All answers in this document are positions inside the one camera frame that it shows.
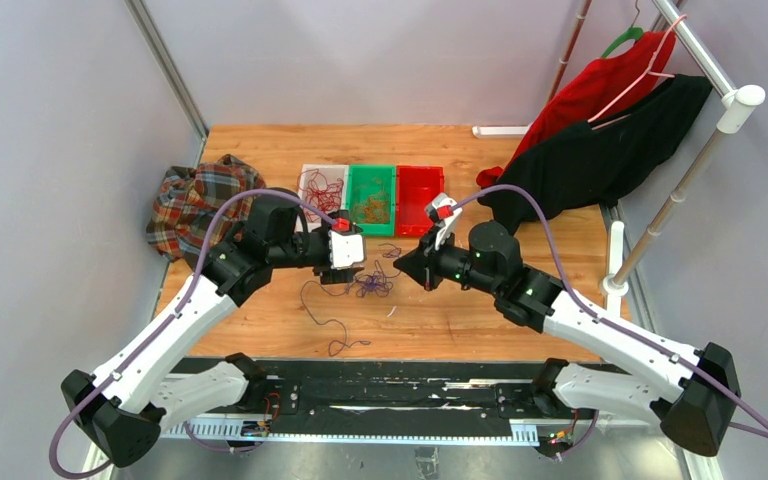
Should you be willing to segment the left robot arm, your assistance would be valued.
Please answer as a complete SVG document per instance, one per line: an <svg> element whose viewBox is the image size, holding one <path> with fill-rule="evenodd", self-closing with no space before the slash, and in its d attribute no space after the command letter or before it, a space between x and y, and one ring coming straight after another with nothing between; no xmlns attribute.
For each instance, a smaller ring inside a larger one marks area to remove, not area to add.
<svg viewBox="0 0 768 480"><path fill-rule="evenodd" d="M234 405L258 411L267 399L266 372L248 356L230 355L182 380L166 377L194 344L234 313L281 268L312 268L321 283L348 283L366 259L362 229L345 210L327 214L282 188L251 189L222 204L208 225L251 199L246 220L216 245L203 244L193 274L170 303L127 346L93 372L70 372L61 391L70 408L49 447L57 450L74 424L108 458L124 468L142 458L170 428L210 410Z"/></svg>

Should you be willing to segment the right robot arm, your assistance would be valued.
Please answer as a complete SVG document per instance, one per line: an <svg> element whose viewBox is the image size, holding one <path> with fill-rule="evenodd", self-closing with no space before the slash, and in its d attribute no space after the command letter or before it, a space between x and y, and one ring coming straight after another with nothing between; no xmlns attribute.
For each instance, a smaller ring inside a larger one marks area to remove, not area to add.
<svg viewBox="0 0 768 480"><path fill-rule="evenodd" d="M517 326L561 338L597 354L616 371L549 359L531 400L542 415L566 408L634 418L660 428L694 454L720 451L740 397L732 353L714 342L699 349L638 327L580 297L562 281L523 262L519 241L495 221L473 227L468 246L436 242L433 227L394 262L427 291L449 280L494 299Z"/></svg>

